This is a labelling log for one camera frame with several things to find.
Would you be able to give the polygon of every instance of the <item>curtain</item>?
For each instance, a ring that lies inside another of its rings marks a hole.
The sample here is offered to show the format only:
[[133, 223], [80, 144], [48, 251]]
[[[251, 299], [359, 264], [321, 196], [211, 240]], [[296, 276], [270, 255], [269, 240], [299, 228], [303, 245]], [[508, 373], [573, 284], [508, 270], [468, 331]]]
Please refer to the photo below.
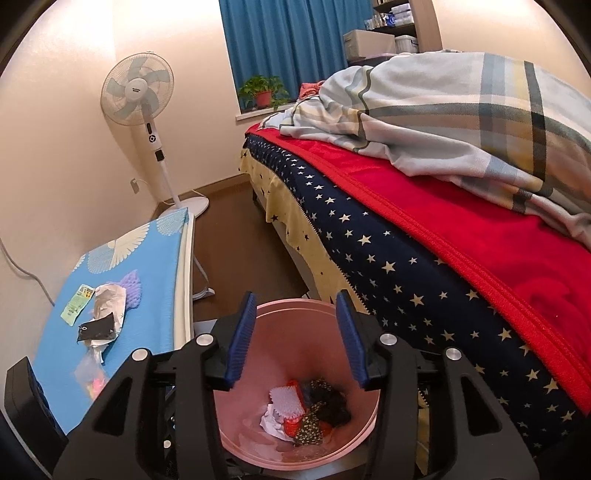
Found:
[[281, 78], [290, 98], [300, 85], [347, 68], [343, 35], [364, 30], [371, 0], [220, 0], [239, 89], [254, 75]]

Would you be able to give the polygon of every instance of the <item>green packet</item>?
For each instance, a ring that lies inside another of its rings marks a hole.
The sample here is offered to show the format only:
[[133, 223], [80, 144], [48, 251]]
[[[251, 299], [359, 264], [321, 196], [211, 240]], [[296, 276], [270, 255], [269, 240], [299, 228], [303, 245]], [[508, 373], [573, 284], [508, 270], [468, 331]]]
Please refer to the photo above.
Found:
[[64, 311], [61, 313], [61, 318], [63, 318], [69, 326], [74, 326], [76, 318], [84, 307], [88, 305], [88, 302], [94, 294], [94, 288], [89, 287], [88, 285], [80, 285], [72, 299], [68, 302], [68, 305], [66, 305], [66, 308], [64, 308]]

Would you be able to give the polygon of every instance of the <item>plaid blanket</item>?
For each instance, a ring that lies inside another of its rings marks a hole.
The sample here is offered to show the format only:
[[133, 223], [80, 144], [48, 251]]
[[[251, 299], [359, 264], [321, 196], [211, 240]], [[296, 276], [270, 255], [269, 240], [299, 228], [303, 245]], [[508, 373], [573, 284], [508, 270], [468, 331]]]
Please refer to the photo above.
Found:
[[261, 123], [538, 215], [591, 249], [591, 100], [528, 61], [401, 54]]

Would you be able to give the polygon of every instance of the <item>white tissue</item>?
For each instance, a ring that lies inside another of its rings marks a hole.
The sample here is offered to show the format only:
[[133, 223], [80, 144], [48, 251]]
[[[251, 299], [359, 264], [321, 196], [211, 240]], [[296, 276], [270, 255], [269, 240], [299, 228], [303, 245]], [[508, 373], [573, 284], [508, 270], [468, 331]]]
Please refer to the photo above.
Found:
[[[119, 336], [121, 328], [123, 327], [125, 297], [126, 291], [119, 285], [101, 285], [95, 290], [93, 320], [104, 318], [112, 312], [113, 317], [115, 318], [115, 339]], [[102, 353], [107, 348], [107, 345], [114, 340], [87, 340], [85, 341], [85, 345], [91, 348], [96, 360], [102, 364], [104, 363]]]
[[261, 427], [269, 435], [274, 436], [280, 440], [293, 443], [293, 438], [287, 436], [283, 431], [283, 417], [279, 415], [272, 403], [267, 405], [267, 411], [261, 417]]

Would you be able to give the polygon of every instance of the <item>silver bolt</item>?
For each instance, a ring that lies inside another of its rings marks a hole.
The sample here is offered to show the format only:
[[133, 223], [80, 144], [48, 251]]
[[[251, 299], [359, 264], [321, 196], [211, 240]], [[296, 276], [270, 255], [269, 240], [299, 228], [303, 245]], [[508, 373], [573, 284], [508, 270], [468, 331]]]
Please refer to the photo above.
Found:
[[145, 348], [138, 348], [134, 353], [131, 354], [131, 358], [133, 358], [136, 362], [146, 360], [146, 358], [148, 358], [148, 351]]
[[197, 337], [197, 344], [201, 346], [211, 345], [213, 343], [213, 335], [209, 333], [204, 333], [203, 335], [199, 335]]
[[450, 360], [459, 360], [460, 358], [462, 358], [462, 352], [459, 351], [457, 348], [448, 348], [445, 351], [445, 355], [446, 357], [448, 357]]
[[379, 338], [379, 341], [382, 342], [384, 345], [396, 345], [398, 339], [395, 335], [392, 335], [391, 333], [384, 333]]

